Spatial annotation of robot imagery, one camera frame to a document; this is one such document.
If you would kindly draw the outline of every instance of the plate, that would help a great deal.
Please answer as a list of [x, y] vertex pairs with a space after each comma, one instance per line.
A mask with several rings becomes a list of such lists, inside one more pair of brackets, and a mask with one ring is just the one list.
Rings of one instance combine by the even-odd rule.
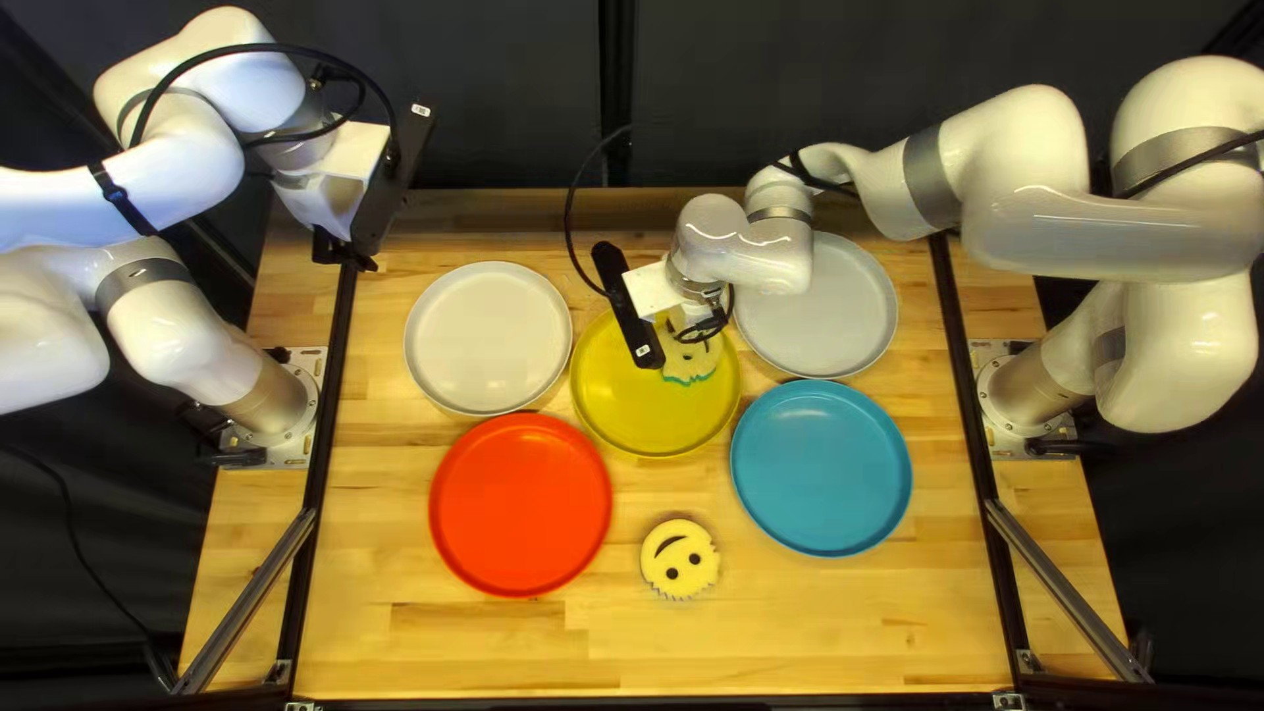
[[729, 469], [763, 533], [822, 558], [881, 543], [913, 493], [913, 466], [895, 423], [832, 381], [793, 381], [756, 400], [737, 423]]
[[853, 376], [895, 337], [895, 286], [868, 252], [824, 232], [813, 242], [811, 287], [796, 296], [737, 287], [734, 318], [761, 358], [805, 378]]
[[430, 534], [447, 568], [501, 597], [566, 584], [611, 526], [611, 478], [575, 428], [536, 412], [482, 423], [430, 485]]
[[412, 380], [461, 415], [512, 412], [561, 376], [570, 311], [549, 280], [509, 262], [475, 262], [435, 280], [403, 331]]
[[603, 442], [637, 457], [675, 457], [724, 430], [742, 397], [737, 350], [723, 333], [715, 371], [681, 385], [661, 371], [637, 368], [613, 311], [579, 338], [570, 363], [570, 392], [580, 421]]

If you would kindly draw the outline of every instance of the white plate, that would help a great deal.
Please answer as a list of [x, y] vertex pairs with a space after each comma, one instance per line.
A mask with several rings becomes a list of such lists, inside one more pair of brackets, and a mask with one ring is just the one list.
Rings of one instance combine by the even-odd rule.
[[895, 286], [849, 239], [815, 233], [811, 287], [798, 296], [737, 288], [737, 328], [761, 358], [790, 374], [841, 378], [877, 361], [899, 320]]
[[403, 357], [436, 405], [490, 417], [525, 407], [561, 376], [570, 311], [549, 280], [509, 262], [475, 262], [413, 304]]

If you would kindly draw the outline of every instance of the smiley face sponge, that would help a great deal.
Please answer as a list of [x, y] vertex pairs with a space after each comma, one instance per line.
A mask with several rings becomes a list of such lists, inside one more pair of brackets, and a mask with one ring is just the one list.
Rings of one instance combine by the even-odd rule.
[[719, 553], [707, 529], [688, 519], [671, 519], [641, 543], [641, 576], [659, 595], [686, 600], [719, 579]]

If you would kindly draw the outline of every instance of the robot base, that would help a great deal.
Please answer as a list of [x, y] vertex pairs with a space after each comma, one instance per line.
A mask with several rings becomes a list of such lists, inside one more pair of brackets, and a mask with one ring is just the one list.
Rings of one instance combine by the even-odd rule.
[[994, 461], [1014, 459], [1074, 459], [1074, 454], [1031, 454], [1026, 449], [1029, 438], [1050, 442], [1076, 439], [1076, 421], [1071, 412], [1063, 412], [1038, 425], [1020, 425], [1006, 421], [988, 401], [988, 382], [992, 372], [1014, 357], [1011, 345], [1029, 343], [1021, 339], [971, 339], [969, 359], [976, 373], [976, 397], [983, 410], [983, 430], [987, 449]]
[[316, 434], [316, 407], [320, 391], [325, 385], [325, 362], [329, 349], [324, 345], [310, 348], [287, 348], [289, 362], [282, 367], [307, 391], [307, 410], [283, 433], [263, 434], [234, 423], [220, 434], [221, 452], [240, 452], [243, 449], [264, 448], [267, 459], [260, 464], [224, 464], [225, 469], [306, 469], [311, 459], [313, 436]]

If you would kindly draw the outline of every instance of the yellow plate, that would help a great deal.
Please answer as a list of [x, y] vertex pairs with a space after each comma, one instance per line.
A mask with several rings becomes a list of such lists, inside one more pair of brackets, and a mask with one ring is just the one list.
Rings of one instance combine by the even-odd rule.
[[575, 414], [605, 443], [638, 457], [675, 457], [707, 444], [742, 396], [737, 350], [723, 334], [710, 343], [724, 349], [710, 377], [669, 382], [661, 371], [632, 363], [614, 312], [605, 311], [584, 329], [570, 361]]

